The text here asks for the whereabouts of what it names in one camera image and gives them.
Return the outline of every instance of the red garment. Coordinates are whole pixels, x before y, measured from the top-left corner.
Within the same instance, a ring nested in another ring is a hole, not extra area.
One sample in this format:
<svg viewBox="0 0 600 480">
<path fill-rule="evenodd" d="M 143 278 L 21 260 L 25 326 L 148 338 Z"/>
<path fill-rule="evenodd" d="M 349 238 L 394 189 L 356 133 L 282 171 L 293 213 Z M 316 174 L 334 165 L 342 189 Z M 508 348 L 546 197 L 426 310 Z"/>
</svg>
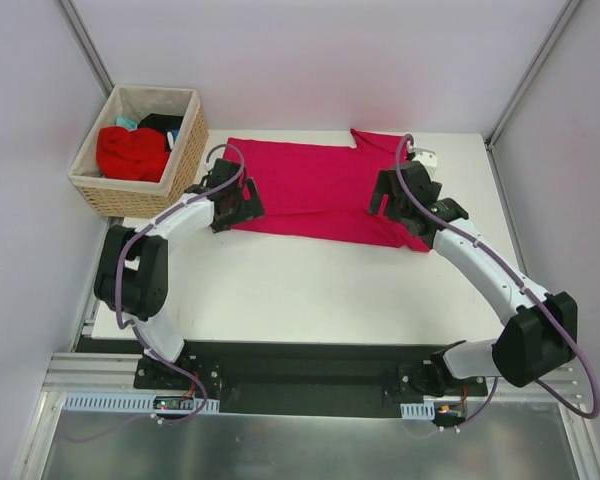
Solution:
<svg viewBox="0 0 600 480">
<path fill-rule="evenodd" d="M 265 209 L 263 218 L 234 228 L 429 251 L 403 225 L 368 213 L 378 172 L 394 164 L 400 137 L 351 134 L 355 148 L 230 138 Z M 238 160 L 229 149 L 225 158 Z"/>
<path fill-rule="evenodd" d="M 96 162 L 107 178 L 159 182 L 168 160 L 165 136 L 150 128 L 105 127 L 98 135 Z"/>
</svg>

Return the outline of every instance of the laundry basket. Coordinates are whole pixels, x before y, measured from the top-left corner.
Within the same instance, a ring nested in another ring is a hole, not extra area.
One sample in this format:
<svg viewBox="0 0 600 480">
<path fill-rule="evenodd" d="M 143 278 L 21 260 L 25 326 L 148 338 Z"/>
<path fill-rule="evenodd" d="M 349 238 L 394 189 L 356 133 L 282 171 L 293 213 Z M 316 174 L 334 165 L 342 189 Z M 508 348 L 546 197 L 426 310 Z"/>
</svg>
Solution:
<svg viewBox="0 0 600 480">
<path fill-rule="evenodd" d="M 96 162 L 100 129 L 115 125 L 118 116 L 139 122 L 150 113 L 184 116 L 160 182 L 103 177 Z M 69 178 L 100 215 L 151 218 L 193 184 L 208 136 L 196 90 L 116 85 L 71 165 Z"/>
</svg>

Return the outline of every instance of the black garment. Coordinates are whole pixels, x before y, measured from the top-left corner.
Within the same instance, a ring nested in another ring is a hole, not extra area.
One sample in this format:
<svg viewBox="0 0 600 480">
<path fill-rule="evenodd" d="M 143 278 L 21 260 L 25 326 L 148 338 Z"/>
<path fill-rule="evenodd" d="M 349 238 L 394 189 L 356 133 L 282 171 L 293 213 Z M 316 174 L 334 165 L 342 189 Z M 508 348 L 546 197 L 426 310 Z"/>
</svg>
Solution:
<svg viewBox="0 0 600 480">
<path fill-rule="evenodd" d="M 138 123 L 138 128 L 151 128 L 164 135 L 164 145 L 167 152 L 171 151 L 169 148 L 169 141 L 167 140 L 167 132 L 172 130 L 180 130 L 184 117 L 179 115 L 161 115 L 159 113 L 150 113 Z"/>
</svg>

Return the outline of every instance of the white fabric liner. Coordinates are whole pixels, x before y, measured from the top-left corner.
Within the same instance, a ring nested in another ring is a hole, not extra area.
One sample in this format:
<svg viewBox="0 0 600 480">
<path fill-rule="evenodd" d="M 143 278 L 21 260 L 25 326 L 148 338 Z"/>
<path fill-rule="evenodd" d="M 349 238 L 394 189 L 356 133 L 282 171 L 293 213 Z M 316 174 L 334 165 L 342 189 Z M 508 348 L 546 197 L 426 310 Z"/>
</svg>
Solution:
<svg viewBox="0 0 600 480">
<path fill-rule="evenodd" d="M 167 194 L 173 184 L 177 160 L 182 155 L 188 140 L 199 104 L 200 96 L 196 90 L 116 85 L 71 165 L 69 178 L 77 186 Z M 103 177 L 96 163 L 96 146 L 100 129 L 114 126 L 119 116 L 140 122 L 150 113 L 184 115 L 180 134 L 176 138 L 160 182 L 137 182 Z"/>
</svg>

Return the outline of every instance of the teal garment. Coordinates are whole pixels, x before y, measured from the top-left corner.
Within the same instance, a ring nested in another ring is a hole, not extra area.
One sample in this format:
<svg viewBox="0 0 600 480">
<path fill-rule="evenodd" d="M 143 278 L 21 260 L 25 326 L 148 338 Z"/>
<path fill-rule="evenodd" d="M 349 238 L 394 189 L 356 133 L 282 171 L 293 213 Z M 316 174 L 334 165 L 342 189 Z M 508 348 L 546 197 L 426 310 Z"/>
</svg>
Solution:
<svg viewBox="0 0 600 480">
<path fill-rule="evenodd" d="M 129 120 L 127 117 L 116 118 L 116 127 L 124 127 L 130 132 L 138 129 L 138 124 L 133 120 Z"/>
</svg>

